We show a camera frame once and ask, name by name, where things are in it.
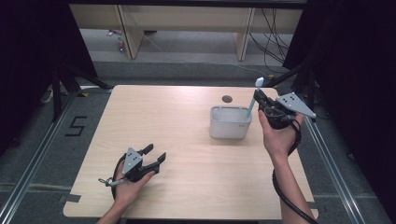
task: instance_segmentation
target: cabinet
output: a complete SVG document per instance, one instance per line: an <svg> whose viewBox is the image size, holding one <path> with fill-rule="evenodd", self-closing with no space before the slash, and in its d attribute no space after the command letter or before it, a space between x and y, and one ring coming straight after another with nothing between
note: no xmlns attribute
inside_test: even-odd
<svg viewBox="0 0 396 224"><path fill-rule="evenodd" d="M144 31L224 32L233 35L237 59L244 61L249 33L271 33L272 9L251 7L155 7L70 5L81 29L122 30L127 56L137 56ZM302 11L277 9L276 31L294 34Z"/></svg>

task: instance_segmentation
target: human hand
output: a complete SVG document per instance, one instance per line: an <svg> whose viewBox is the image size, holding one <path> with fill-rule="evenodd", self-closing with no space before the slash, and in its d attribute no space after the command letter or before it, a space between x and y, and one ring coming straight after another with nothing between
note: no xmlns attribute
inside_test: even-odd
<svg viewBox="0 0 396 224"><path fill-rule="evenodd" d="M124 178L122 174L122 166L124 161L120 162L119 167L117 168L116 180ZM96 222L97 224L112 224L118 223L118 220L125 212L125 210L132 204L132 202L136 199L139 191L145 186L147 182L154 176L155 172L152 171L143 178L141 178L136 183L125 179L123 183L120 183L116 186L116 199L114 200L113 205L108 209L108 211Z"/></svg>
<svg viewBox="0 0 396 224"><path fill-rule="evenodd" d="M117 170L116 180L124 178L122 174L122 167L124 161L120 162L120 165ZM145 186L146 183L155 175L155 172L152 171L146 175L144 175L139 181L131 182L125 178L125 181L116 186L116 198L114 200L114 204L120 206L125 209L132 204L132 202L136 199L139 191Z"/></svg>
<svg viewBox="0 0 396 224"><path fill-rule="evenodd" d="M297 113L295 119L300 124L302 124L304 121L304 115ZM296 138L296 132L294 129L291 126L281 130L273 129L268 123L268 119L265 117L265 114L262 110L259 110L259 120L260 124L262 125L264 146L267 149L271 159L287 159L289 149L293 145Z"/></svg>

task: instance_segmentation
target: forearm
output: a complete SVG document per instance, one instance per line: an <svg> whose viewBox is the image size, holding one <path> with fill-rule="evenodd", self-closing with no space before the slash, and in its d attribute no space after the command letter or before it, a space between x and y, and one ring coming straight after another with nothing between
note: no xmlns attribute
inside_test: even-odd
<svg viewBox="0 0 396 224"><path fill-rule="evenodd" d="M105 213L102 218L99 219L97 224L112 224L117 223L121 218L122 214L125 212L126 207L117 205L113 203L111 208Z"/></svg>
<svg viewBox="0 0 396 224"><path fill-rule="evenodd" d="M283 194L307 215L313 217L311 210L301 192L300 187L290 168L287 157L273 157L273 165L275 167L276 180ZM282 220L283 223L308 223L285 203L281 201Z"/></svg>

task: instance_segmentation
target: gray floor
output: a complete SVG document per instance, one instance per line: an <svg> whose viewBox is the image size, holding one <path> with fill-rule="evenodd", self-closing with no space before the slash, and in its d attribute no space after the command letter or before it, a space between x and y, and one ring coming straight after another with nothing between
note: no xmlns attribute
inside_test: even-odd
<svg viewBox="0 0 396 224"><path fill-rule="evenodd" d="M285 72L280 63L265 58L261 50L249 41L244 62L236 60L232 34L156 32L148 34L137 58L128 60L118 49L118 36L107 36L107 31L81 30L94 61L99 77L109 84L149 85L210 85L246 86L254 85L257 77ZM265 44L262 35L254 35ZM290 42L291 36L283 36ZM277 50L276 45L269 49ZM81 85L90 83L79 79ZM279 84L278 91L289 91L291 80ZM11 223L94 223L96 218L69 218L63 215L64 196L73 186L86 150L106 106L110 93L89 93L77 97L66 111L64 121L49 151L39 166L35 178L24 195ZM323 106L315 108L319 118L317 125L342 173L350 191L356 199L366 223L390 223L381 204L362 175L357 164L348 159L348 149L340 137ZM80 136L70 124L75 116L84 116L78 125L85 126ZM30 159L35 154L46 134L52 119L52 105L40 106L26 125L19 138L21 144L11 147L0 158L0 203L7 201L10 192L20 180ZM351 223L342 201L334 187L322 158L318 153L307 127L303 126L303 142L299 146L302 163L309 185L319 210L319 223ZM163 223L163 221L133 223ZM261 221L279 223L279 221Z"/></svg>

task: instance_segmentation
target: black cable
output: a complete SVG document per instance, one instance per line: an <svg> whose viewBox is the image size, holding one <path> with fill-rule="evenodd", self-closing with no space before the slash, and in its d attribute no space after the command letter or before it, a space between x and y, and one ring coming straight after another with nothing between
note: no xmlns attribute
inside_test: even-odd
<svg viewBox="0 0 396 224"><path fill-rule="evenodd" d="M264 51L264 65L265 67L273 72L273 73L280 73L283 74L283 72L277 72L275 70L272 70L270 67L268 67L267 61L265 60L265 55L266 53L269 54L272 58L274 58L275 60L279 61L280 63L283 63L282 60L280 58L278 58L273 52L269 51L268 49L266 49L265 47L263 47L254 37L252 34L250 34L251 39L253 40L253 42L256 44L256 46L261 49L262 51Z"/></svg>
<svg viewBox="0 0 396 224"><path fill-rule="evenodd" d="M279 50L280 56L282 57L282 60L285 61L285 56L286 55L285 55L285 52L283 52L283 49L280 47L280 44L279 44L279 41L278 41L279 36L278 36L278 34L276 32L276 8L273 8L273 29L272 29L272 31L273 31L274 39L275 39L275 41L277 43L277 49Z"/></svg>
<svg viewBox="0 0 396 224"><path fill-rule="evenodd" d="M261 50L264 51L265 53L269 54L271 57L273 57L273 58L274 58L275 60L277 60L278 62L283 63L283 61L282 61L281 58L277 57L273 52L271 52L271 51L269 51L268 49L266 49L265 47L263 47L263 46L259 43L259 41L257 41L257 40L253 37L252 33L250 33L250 37L252 38L253 42L256 44L256 46L257 46L259 49L261 49Z"/></svg>
<svg viewBox="0 0 396 224"><path fill-rule="evenodd" d="M279 36L279 34L276 31L276 8L273 8L273 21L272 21L272 25L270 24L270 22L268 21L267 16L265 15L264 10L262 9L262 15L265 18L265 21L268 25L268 28L270 29L270 36L267 36L266 34L264 34L264 36L266 38L268 38L269 41L271 41L272 43L276 44L279 50L279 54L282 57L282 59L284 60L284 57L286 57L285 52L283 51L283 49L289 49L289 46L282 40L282 38ZM274 36L275 41L273 41L271 39L271 35Z"/></svg>

